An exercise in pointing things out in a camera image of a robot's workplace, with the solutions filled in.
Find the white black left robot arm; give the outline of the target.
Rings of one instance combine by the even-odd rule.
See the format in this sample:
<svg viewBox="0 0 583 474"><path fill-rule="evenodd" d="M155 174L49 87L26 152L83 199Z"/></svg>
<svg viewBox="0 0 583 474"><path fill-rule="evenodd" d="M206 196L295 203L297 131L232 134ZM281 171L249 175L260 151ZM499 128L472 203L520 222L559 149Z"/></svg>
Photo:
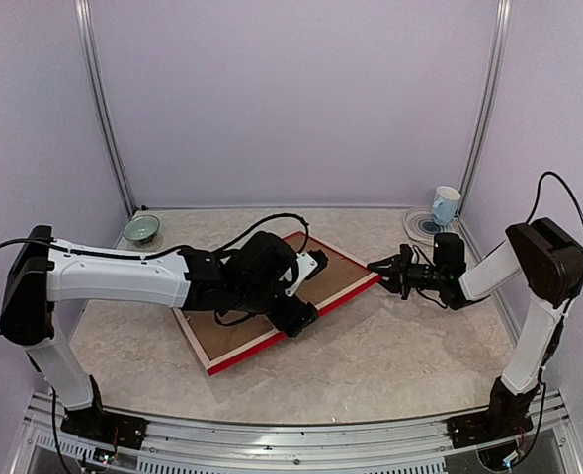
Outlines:
<svg viewBox="0 0 583 474"><path fill-rule="evenodd" d="M8 272L0 313L0 336L21 346L88 436L113 430L97 383L83 370L53 317L67 300L128 301L184 311L230 311L247 321L264 315L288 337L318 317L316 307L297 296L301 285L328 264L321 251L295 250L278 235L252 225L243 246L227 243L214 251L179 245L157 253L86 247L55 239L46 225L26 238L0 243L21 250Z"/></svg>

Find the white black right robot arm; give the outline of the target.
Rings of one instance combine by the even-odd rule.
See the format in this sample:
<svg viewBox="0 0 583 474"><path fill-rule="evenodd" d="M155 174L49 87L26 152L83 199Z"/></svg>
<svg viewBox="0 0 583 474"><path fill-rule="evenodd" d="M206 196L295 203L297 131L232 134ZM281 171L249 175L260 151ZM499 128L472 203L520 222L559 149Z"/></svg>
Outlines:
<svg viewBox="0 0 583 474"><path fill-rule="evenodd" d="M520 419L514 404L531 402L542 372L554 355L569 309L583 288L583 240L577 242L548 217L531 213L505 230L503 241L474 267L465 260L465 244L456 233L441 232L426 257L410 244L385 259L371 262L388 292L407 299L411 291L435 291L438 303L463 309L488 298L516 277L523 277L530 303L508 365L496 380L484 411L481 430L500 438Z"/></svg>

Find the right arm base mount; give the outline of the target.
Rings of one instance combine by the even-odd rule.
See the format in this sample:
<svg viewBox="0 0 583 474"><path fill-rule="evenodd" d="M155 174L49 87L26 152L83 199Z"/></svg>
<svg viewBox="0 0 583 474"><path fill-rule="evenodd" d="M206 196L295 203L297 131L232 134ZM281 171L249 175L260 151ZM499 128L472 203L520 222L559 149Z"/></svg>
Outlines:
<svg viewBox="0 0 583 474"><path fill-rule="evenodd" d="M498 377L490 391L485 410L457 415L447 420L453 448L486 443L496 439L529 432L533 422L529 408L538 388L514 395Z"/></svg>

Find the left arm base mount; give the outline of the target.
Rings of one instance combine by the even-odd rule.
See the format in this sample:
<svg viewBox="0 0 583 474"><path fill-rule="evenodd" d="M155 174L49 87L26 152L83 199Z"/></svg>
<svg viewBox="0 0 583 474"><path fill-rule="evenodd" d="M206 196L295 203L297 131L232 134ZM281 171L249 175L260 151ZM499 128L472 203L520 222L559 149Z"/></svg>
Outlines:
<svg viewBox="0 0 583 474"><path fill-rule="evenodd" d="M110 412L101 406L64 411L62 430L70 435L112 447L141 450L148 421L142 417Z"/></svg>

